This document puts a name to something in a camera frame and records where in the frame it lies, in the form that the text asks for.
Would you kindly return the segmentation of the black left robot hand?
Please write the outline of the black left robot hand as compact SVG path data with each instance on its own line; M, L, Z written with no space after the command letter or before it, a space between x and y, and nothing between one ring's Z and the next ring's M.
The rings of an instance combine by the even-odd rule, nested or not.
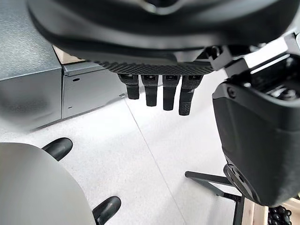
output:
M229 181L263 206L300 191L300 29L297 0L29 0L51 44L117 73L155 104L182 78L188 115L204 75L224 69L212 95Z

